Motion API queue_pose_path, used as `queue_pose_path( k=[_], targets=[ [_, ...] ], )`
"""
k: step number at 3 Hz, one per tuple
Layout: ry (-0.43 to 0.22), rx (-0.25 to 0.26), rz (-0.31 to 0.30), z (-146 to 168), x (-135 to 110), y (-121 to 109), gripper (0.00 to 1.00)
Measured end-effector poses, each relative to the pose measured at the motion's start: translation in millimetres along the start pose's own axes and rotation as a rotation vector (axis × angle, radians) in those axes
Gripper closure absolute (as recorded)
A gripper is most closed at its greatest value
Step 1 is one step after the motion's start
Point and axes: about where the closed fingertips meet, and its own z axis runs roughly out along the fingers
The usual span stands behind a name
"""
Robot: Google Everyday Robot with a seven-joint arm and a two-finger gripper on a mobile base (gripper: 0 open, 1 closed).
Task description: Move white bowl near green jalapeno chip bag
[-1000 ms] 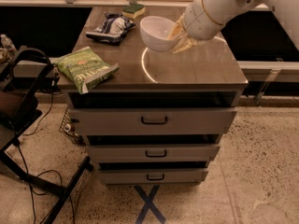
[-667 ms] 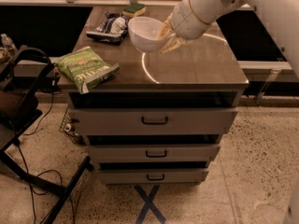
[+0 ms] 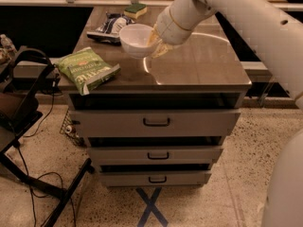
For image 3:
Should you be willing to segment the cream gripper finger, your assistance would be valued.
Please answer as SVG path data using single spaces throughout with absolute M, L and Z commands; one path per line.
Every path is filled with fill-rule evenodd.
M 173 46 L 171 44 L 166 44 L 164 42 L 160 42 L 158 44 L 158 46 L 156 46 L 155 50 L 152 52 L 151 56 L 153 58 L 158 58 L 158 57 L 165 55 L 172 49 L 173 49 Z
M 157 25 L 154 25 L 147 40 L 147 46 L 156 45 L 159 41 L 160 36 L 157 30 Z

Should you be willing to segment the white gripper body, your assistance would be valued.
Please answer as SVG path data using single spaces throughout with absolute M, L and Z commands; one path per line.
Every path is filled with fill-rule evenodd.
M 165 8 L 157 17 L 157 32 L 166 44 L 183 44 L 192 32 L 192 23 L 182 11 Z

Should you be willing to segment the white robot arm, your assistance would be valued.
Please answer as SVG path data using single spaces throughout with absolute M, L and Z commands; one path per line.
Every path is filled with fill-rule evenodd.
M 174 0 L 158 15 L 149 42 L 158 42 L 158 51 L 167 52 L 217 12 L 303 109 L 303 24 L 265 0 Z M 303 131 L 278 156 L 261 227 L 303 227 Z

